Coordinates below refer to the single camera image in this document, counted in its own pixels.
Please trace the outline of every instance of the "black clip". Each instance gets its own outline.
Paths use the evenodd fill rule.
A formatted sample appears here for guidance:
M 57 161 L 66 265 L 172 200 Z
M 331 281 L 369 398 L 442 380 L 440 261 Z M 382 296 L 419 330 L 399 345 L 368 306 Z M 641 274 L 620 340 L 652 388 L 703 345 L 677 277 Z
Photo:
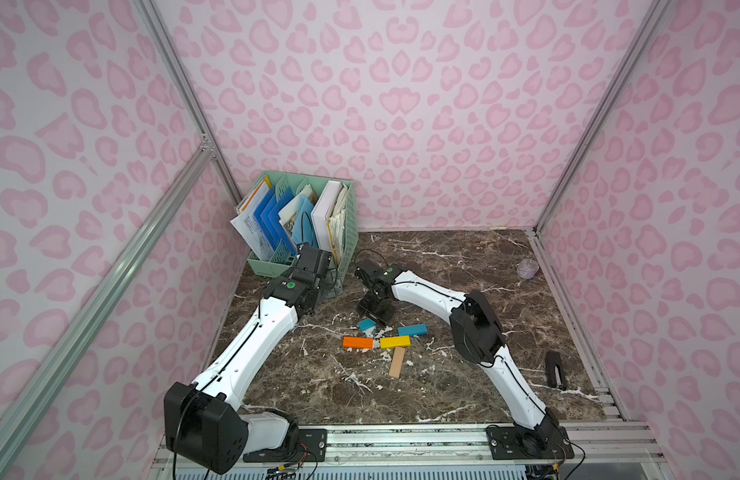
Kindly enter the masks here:
M 567 390 L 567 379 L 562 370 L 562 355 L 556 350 L 546 352 L 546 383 L 552 389 Z

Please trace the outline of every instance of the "beige wooden block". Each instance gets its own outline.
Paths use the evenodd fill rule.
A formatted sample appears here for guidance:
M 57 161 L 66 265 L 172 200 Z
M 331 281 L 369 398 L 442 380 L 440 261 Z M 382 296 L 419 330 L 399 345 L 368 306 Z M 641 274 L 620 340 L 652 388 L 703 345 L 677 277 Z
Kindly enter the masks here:
M 402 373 L 402 362 L 404 361 L 404 348 L 398 346 L 394 348 L 394 357 L 392 358 L 392 369 L 388 371 L 389 376 L 395 379 L 399 378 Z

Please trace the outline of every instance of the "paper document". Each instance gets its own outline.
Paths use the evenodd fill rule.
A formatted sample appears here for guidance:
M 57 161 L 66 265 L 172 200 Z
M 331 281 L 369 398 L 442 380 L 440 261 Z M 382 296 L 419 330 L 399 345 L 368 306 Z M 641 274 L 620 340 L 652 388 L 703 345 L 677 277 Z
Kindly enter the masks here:
M 332 256 L 336 259 L 336 265 L 341 264 L 343 259 L 343 237 L 346 228 L 346 199 L 348 198 L 348 188 L 341 188 L 338 194 L 336 205 L 332 208 L 332 215 L 327 220 L 328 233 L 330 234 L 330 244 L 332 245 Z
M 306 185 L 303 187 L 303 190 L 298 192 L 296 194 L 296 197 L 290 200 L 288 205 L 285 205 L 282 207 L 282 209 L 279 211 L 279 224 L 285 225 L 288 221 L 290 221 L 294 216 L 296 216 L 296 213 L 298 212 L 298 207 L 301 206 L 301 199 L 299 197 L 311 197 L 313 196 L 314 199 L 312 200 L 312 204 L 315 204 L 317 202 L 317 196 L 314 193 L 314 190 L 312 190 L 311 185 Z
M 254 215 L 256 208 L 268 193 L 269 185 L 267 182 L 262 181 L 250 193 L 250 198 L 247 199 L 248 201 L 242 202 L 240 214 L 231 220 L 231 225 L 236 228 L 236 231 L 240 232 L 242 238 L 245 239 L 252 252 L 260 260 L 269 260 L 274 254 L 274 249 L 269 245 L 269 241 L 263 234 L 263 230 L 258 225 L 258 221 Z
M 248 192 L 248 194 L 245 196 L 245 198 L 242 199 L 241 202 L 238 203 L 237 206 L 234 207 L 234 210 L 236 211 L 237 215 L 239 215 L 245 208 L 247 208 L 247 205 L 250 203 L 250 200 L 252 200 L 253 196 L 256 194 L 258 189 L 261 187 L 261 185 L 266 185 L 267 187 L 271 188 L 272 182 L 269 180 L 269 175 L 265 176 L 260 184 L 258 184 L 257 187 L 253 188 Z
M 320 250 L 332 252 L 332 243 L 330 242 L 330 233 L 328 231 L 327 219 L 332 216 L 332 208 L 336 204 L 336 198 L 340 193 L 343 184 L 337 180 L 330 180 L 319 195 L 317 205 L 312 211 L 312 221 L 314 222 L 314 231 L 317 236 L 317 242 Z

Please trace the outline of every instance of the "orange wooden block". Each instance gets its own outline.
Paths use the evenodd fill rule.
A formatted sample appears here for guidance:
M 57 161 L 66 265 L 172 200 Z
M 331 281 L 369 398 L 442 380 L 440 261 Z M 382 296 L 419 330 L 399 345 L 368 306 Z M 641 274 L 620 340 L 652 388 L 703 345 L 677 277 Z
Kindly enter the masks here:
M 372 339 L 361 339 L 355 336 L 343 337 L 343 346 L 347 349 L 371 349 Z

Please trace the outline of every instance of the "yellow wooden block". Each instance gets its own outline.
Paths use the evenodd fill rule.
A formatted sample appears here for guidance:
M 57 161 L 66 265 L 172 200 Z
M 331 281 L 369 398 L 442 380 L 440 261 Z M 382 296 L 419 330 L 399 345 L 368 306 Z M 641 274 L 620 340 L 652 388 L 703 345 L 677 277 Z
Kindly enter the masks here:
M 390 337 L 381 339 L 382 349 L 393 349 L 398 346 L 410 346 L 410 335 L 390 336 Z

